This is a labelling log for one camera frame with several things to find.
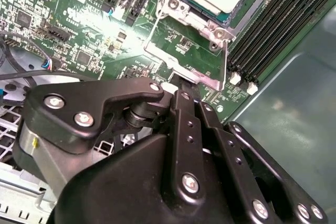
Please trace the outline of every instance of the green circuit board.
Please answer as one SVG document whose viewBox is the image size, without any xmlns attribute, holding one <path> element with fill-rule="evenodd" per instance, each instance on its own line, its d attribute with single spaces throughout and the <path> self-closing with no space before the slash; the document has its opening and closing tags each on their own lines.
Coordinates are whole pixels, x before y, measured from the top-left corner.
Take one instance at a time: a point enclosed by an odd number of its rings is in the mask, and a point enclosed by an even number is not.
<svg viewBox="0 0 336 224">
<path fill-rule="evenodd" d="M 101 10 L 103 0 L 0 0 L 0 21 L 4 30 L 15 31 L 34 40 L 49 55 L 61 63 L 61 67 L 71 72 L 82 73 L 97 79 L 123 78 L 131 73 L 133 77 L 146 76 L 157 82 L 170 80 L 172 71 L 160 59 L 143 50 L 155 23 L 158 0 L 148 0 L 133 26 L 128 26 L 124 18 L 118 20 Z M 255 0 L 246 0 L 236 25 Z M 264 73 L 263 79 L 303 38 L 318 20 L 333 6 L 335 0 L 328 1 L 319 15 L 308 23 L 284 53 Z M 28 28 L 18 24 L 18 13 L 31 17 Z M 68 31 L 71 38 L 67 42 L 55 42 L 43 37 L 38 28 L 47 22 Z M 121 34 L 126 37 L 116 46 Z M 23 41 L 20 47 L 33 51 L 34 48 Z M 185 27 L 167 17 L 159 22 L 151 39 L 157 47 L 175 57 L 181 66 L 218 79 L 221 66 L 221 52 L 209 50 L 209 41 L 192 27 Z M 223 92 L 199 86 L 202 100 L 213 106 L 220 118 L 226 120 L 249 96 L 245 90 L 226 83 Z"/>
</svg>

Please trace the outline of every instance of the screw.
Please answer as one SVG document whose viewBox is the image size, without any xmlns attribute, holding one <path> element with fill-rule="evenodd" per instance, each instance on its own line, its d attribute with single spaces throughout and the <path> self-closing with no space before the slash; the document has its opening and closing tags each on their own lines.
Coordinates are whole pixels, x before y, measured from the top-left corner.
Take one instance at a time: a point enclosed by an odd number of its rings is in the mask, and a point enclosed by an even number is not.
<svg viewBox="0 0 336 224">
<path fill-rule="evenodd" d="M 93 125 L 93 117 L 87 112 L 79 112 L 75 115 L 75 122 L 82 127 L 90 127 Z"/>
<path fill-rule="evenodd" d="M 315 214 L 315 216 L 319 219 L 323 219 L 323 215 L 321 213 L 321 211 L 314 205 L 311 206 L 311 210 L 313 211 L 313 213 Z"/>
<path fill-rule="evenodd" d="M 252 203 L 253 203 L 253 208 L 256 211 L 256 213 L 259 215 L 259 217 L 266 220 L 268 218 L 268 212 L 264 204 L 261 203 L 257 199 L 255 199 Z"/>
<path fill-rule="evenodd" d="M 195 194 L 198 192 L 198 182 L 192 175 L 184 174 L 182 177 L 182 184 L 189 193 Z"/>
<path fill-rule="evenodd" d="M 182 92 L 182 93 L 181 93 L 181 96 L 182 96 L 184 99 L 187 99 L 187 100 L 190 99 L 189 95 L 188 95 L 187 93 L 185 93 L 185 92 Z"/>
<path fill-rule="evenodd" d="M 237 126 L 237 125 L 233 125 L 233 128 L 235 128 L 235 130 L 237 131 L 237 132 L 242 132 L 242 130 L 241 130 L 241 128 L 239 128 L 239 126 Z"/>
<path fill-rule="evenodd" d="M 306 219 L 309 219 L 309 213 L 304 207 L 304 205 L 298 204 L 298 210 L 303 217 L 305 217 Z"/>
<path fill-rule="evenodd" d="M 177 0 L 169 0 L 168 6 L 171 9 L 176 10 L 178 8 L 178 6 L 179 6 L 179 2 Z"/>
<path fill-rule="evenodd" d="M 44 99 L 44 104 L 51 109 L 58 110 L 63 108 L 65 103 L 62 98 L 51 95 Z"/>
<path fill-rule="evenodd" d="M 217 110 L 218 113 L 221 113 L 221 112 L 223 112 L 224 107 L 222 105 L 219 105 L 219 106 L 217 106 L 216 110 Z"/>
<path fill-rule="evenodd" d="M 159 91 L 160 90 L 159 86 L 157 84 L 155 84 L 155 83 L 149 84 L 149 87 L 151 87 L 151 89 L 155 90 L 155 91 Z"/>
<path fill-rule="evenodd" d="M 210 105 L 208 105 L 208 104 L 205 104 L 204 107 L 205 107 L 205 109 L 206 109 L 207 111 L 211 111 L 211 110 L 212 110 L 212 108 L 211 108 Z"/>
<path fill-rule="evenodd" d="M 223 33 L 223 31 L 222 31 L 222 30 L 216 30 L 216 31 L 215 31 L 215 37 L 216 37 L 217 39 L 223 39 L 223 38 L 224 38 L 224 33 Z"/>
</svg>

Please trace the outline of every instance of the black cable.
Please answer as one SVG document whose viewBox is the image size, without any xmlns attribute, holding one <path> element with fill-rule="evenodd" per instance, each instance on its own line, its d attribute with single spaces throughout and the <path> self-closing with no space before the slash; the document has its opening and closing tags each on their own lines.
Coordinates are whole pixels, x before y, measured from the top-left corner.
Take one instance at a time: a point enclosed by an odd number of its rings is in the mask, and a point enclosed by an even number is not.
<svg viewBox="0 0 336 224">
<path fill-rule="evenodd" d="M 96 80 L 94 78 L 87 77 L 87 76 L 84 76 L 78 73 L 70 73 L 70 72 L 65 72 L 65 71 L 48 72 L 47 70 L 34 70 L 34 71 L 28 71 L 28 72 L 23 72 L 23 73 L 0 74 L 0 81 L 32 77 L 32 76 L 67 76 L 67 77 L 77 78 L 82 81 L 95 81 Z"/>
<path fill-rule="evenodd" d="M 3 40 L 3 38 L 0 38 L 0 43 L 1 47 L 3 48 L 3 54 L 5 58 L 8 60 L 9 64 L 15 69 L 15 71 L 26 72 L 26 70 L 23 67 L 21 67 L 21 65 L 13 57 L 12 52 L 9 49 L 9 46 L 6 45 L 6 42 Z M 32 77 L 26 77 L 24 79 L 28 83 L 28 86 L 32 88 L 37 85 L 36 81 Z"/>
<path fill-rule="evenodd" d="M 15 71 L 17 71 L 18 73 L 27 72 L 23 67 L 21 67 L 21 65 L 16 61 L 16 59 L 14 59 L 8 46 L 6 47 L 5 56 L 9 64 L 15 69 Z M 37 83 L 33 77 L 25 77 L 24 79 L 28 83 L 29 87 L 33 88 L 37 86 Z"/>
<path fill-rule="evenodd" d="M 5 45 L 6 45 L 5 42 L 0 37 L 0 67 L 2 67 L 2 65 L 4 64 L 5 59 L 6 59 L 6 55 L 5 55 L 6 47 L 5 47 Z"/>
</svg>

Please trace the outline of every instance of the black robotic arm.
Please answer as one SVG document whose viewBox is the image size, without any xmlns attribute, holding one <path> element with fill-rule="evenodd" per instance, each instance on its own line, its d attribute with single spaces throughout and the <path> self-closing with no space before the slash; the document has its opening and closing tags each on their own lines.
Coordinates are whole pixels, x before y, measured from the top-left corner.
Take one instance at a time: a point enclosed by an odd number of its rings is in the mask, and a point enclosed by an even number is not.
<svg viewBox="0 0 336 224">
<path fill-rule="evenodd" d="M 49 84 L 26 99 L 14 157 L 59 197 L 48 224 L 327 223 L 321 207 L 195 87 L 149 78 Z M 118 136 L 153 129 L 122 149 Z M 104 158 L 93 147 L 114 143 Z"/>
</svg>

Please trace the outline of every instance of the motherboard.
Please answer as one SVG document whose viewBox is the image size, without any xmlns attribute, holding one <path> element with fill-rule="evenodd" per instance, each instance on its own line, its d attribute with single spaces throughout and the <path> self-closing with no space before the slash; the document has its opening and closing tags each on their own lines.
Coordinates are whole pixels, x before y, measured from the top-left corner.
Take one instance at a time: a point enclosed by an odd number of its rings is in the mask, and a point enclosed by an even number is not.
<svg viewBox="0 0 336 224">
<path fill-rule="evenodd" d="M 10 47 L 95 79 L 174 75 L 225 121 L 336 0 L 0 0 Z"/>
</svg>

